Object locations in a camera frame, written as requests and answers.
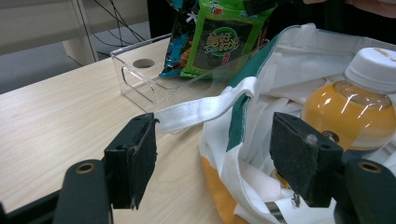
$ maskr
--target black cable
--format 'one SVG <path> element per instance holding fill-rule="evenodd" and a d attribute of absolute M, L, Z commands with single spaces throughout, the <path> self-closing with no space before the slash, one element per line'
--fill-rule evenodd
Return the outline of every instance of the black cable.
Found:
<path fill-rule="evenodd" d="M 123 19 L 123 17 L 121 16 L 121 14 L 119 13 L 119 11 L 116 9 L 116 12 L 119 14 L 120 19 L 126 24 L 126 21 Z M 134 34 L 138 35 L 140 38 L 142 38 L 142 41 L 145 41 L 145 38 L 143 38 L 140 34 L 138 34 L 137 32 L 134 31 Z"/>
<path fill-rule="evenodd" d="M 78 2 L 78 1 L 77 1 L 77 5 L 78 5 L 79 13 L 80 13 L 81 18 L 82 18 L 82 23 L 84 24 L 85 34 L 87 34 L 88 42 L 90 42 L 90 48 L 91 48 L 91 53 L 92 53 L 93 60 L 96 61 L 96 60 L 95 60 L 95 55 L 94 55 L 94 52 L 93 52 L 93 48 L 92 48 L 91 39 L 89 38 L 90 34 L 88 33 L 87 25 L 86 25 L 86 23 L 85 23 L 85 21 L 84 21 L 84 17 L 82 16 L 81 6 L 79 5 L 79 2 Z"/>
<path fill-rule="evenodd" d="M 139 40 L 139 41 L 142 41 L 142 40 L 140 40 L 136 35 L 138 35 L 140 38 L 142 38 L 143 40 L 145 40 L 140 34 L 138 34 L 137 32 L 135 32 L 134 30 L 132 30 L 129 26 L 128 26 L 128 24 L 125 22 L 125 20 L 122 18 L 122 17 L 120 17 L 121 18 L 121 21 L 120 20 L 118 20 L 110 11 L 108 11 L 104 6 L 102 6 L 98 1 L 96 1 L 96 0 L 93 0 L 99 7 L 101 7 L 103 10 L 105 10 L 111 17 L 113 17 L 114 19 L 116 19 L 117 21 L 119 21 L 122 25 L 124 25 L 127 29 L 129 29 L 130 31 L 131 31 L 131 33 L 134 35 L 134 37 L 137 39 L 137 40 Z"/>
<path fill-rule="evenodd" d="M 121 43 L 121 45 L 123 46 L 123 43 L 122 43 L 122 35 L 121 35 L 121 29 L 120 29 L 120 20 L 119 20 L 119 17 L 117 16 L 116 6 L 114 6 L 113 0 L 109 0 L 109 2 L 110 2 L 111 5 L 113 6 L 114 14 L 116 15 L 117 26 L 119 27 L 119 35 L 120 35 L 120 38 L 118 38 L 118 39 L 120 40 L 120 43 Z"/>
<path fill-rule="evenodd" d="M 110 46 L 110 47 L 117 47 L 117 48 L 122 48 L 122 47 L 123 47 L 123 46 L 120 46 L 120 45 L 107 44 L 107 43 L 105 43 L 103 40 L 101 40 L 97 35 L 93 34 L 93 36 L 95 36 L 95 38 L 96 38 L 97 40 L 99 40 L 100 42 L 102 42 L 102 44 L 104 44 L 104 45 L 108 45 L 108 46 Z"/>
<path fill-rule="evenodd" d="M 129 45 L 133 45 L 133 43 L 130 43 L 128 41 L 125 41 L 123 39 L 120 39 L 118 36 L 114 35 L 113 33 L 111 33 L 111 31 L 108 31 L 112 36 L 114 36 L 115 38 L 117 38 L 118 40 L 122 41 L 125 44 L 129 44 Z"/>
<path fill-rule="evenodd" d="M 107 56 L 107 57 L 110 57 L 111 55 L 110 54 L 108 54 L 108 53 L 103 53 L 103 52 L 101 52 L 101 51 L 96 51 L 98 54 L 103 54 L 103 55 L 105 55 L 105 56 Z"/>

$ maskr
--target transparent plastic bin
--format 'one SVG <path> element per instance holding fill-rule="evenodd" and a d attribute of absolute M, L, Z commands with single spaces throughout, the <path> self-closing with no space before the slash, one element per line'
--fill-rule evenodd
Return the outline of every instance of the transparent plastic bin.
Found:
<path fill-rule="evenodd" d="M 195 78 L 159 77 L 170 35 L 159 36 L 110 53 L 121 93 L 145 112 L 219 95 L 255 51 Z"/>

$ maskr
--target orange juice bottle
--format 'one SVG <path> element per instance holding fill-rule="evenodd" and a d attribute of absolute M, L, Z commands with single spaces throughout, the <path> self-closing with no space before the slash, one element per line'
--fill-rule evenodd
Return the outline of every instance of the orange juice bottle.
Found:
<path fill-rule="evenodd" d="M 395 134 L 395 110 L 387 94 L 396 92 L 396 52 L 361 49 L 344 77 L 315 90 L 301 118 L 342 147 L 348 161 L 381 148 Z"/>

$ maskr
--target green snack bag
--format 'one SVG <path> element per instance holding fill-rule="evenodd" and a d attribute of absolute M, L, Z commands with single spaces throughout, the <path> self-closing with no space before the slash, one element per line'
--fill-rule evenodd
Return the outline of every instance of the green snack bag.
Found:
<path fill-rule="evenodd" d="M 249 16 L 241 0 L 200 0 L 199 5 L 191 52 L 182 77 L 199 76 L 250 53 L 273 10 Z"/>

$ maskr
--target snack package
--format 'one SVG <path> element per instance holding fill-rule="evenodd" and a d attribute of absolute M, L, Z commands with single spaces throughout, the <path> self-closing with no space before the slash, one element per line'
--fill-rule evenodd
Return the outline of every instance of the snack package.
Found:
<path fill-rule="evenodd" d="M 187 63 L 199 11 L 197 0 L 167 0 L 177 10 L 160 77 L 179 77 Z"/>
<path fill-rule="evenodd" d="M 251 52 L 273 10 L 249 16 L 241 0 L 199 0 L 199 7 L 182 77 L 196 77 Z"/>

